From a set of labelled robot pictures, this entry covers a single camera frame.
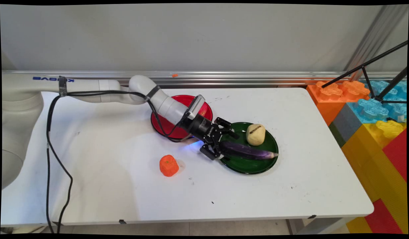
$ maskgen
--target eggplant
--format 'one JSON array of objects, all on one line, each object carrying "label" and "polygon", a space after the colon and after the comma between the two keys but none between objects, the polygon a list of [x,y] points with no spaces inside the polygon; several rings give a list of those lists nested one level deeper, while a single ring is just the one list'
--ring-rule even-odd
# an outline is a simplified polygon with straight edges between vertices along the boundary
[{"label": "eggplant", "polygon": [[260,150],[257,148],[250,148],[246,145],[233,143],[230,141],[222,141],[219,144],[219,149],[222,154],[238,156],[245,159],[253,160],[268,160],[273,159],[278,156],[277,153]]}]

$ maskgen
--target potato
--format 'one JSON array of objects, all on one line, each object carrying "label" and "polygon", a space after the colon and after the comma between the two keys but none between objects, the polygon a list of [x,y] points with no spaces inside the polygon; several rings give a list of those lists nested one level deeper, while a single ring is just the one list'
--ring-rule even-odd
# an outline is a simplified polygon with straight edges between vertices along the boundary
[{"label": "potato", "polygon": [[261,124],[252,124],[247,127],[245,137],[247,142],[253,146],[259,146],[265,141],[265,127]]}]

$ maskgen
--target green plate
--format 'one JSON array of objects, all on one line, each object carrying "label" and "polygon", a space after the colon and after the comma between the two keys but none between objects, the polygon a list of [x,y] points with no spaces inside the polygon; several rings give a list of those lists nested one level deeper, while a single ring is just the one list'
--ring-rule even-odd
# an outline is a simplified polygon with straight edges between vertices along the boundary
[{"label": "green plate", "polygon": [[[239,135],[239,139],[234,139],[233,137],[225,134],[221,137],[221,141],[227,140],[234,143],[239,143],[243,145],[248,145],[252,148],[258,148],[266,151],[271,151],[278,153],[278,145],[274,137],[266,131],[265,141],[259,146],[252,146],[248,144],[247,139],[245,138],[245,132],[247,127],[252,123],[246,122],[237,122],[232,123],[231,128]],[[274,166],[278,157],[275,157],[270,160],[253,160],[253,159],[244,159],[237,156],[225,156],[221,159],[221,162],[226,165],[228,168],[242,173],[242,174],[260,174]]]}]

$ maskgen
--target small orange object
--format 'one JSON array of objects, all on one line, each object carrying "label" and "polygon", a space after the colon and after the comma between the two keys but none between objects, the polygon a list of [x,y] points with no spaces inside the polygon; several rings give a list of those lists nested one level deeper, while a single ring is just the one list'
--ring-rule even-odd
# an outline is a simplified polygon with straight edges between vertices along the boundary
[{"label": "small orange object", "polygon": [[166,155],[160,159],[160,172],[166,177],[172,177],[179,170],[179,166],[173,156]]}]

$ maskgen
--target red toy block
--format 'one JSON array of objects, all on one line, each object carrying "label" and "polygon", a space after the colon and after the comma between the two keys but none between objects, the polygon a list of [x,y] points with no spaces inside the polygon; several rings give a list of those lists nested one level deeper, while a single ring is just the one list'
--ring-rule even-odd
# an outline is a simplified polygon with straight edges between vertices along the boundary
[{"label": "red toy block", "polygon": [[392,140],[386,147],[383,148],[383,152],[389,158],[391,163],[406,180],[406,129],[400,133],[394,140]]},{"label": "red toy block", "polygon": [[365,217],[373,233],[403,234],[381,199],[373,205],[374,212]]}]

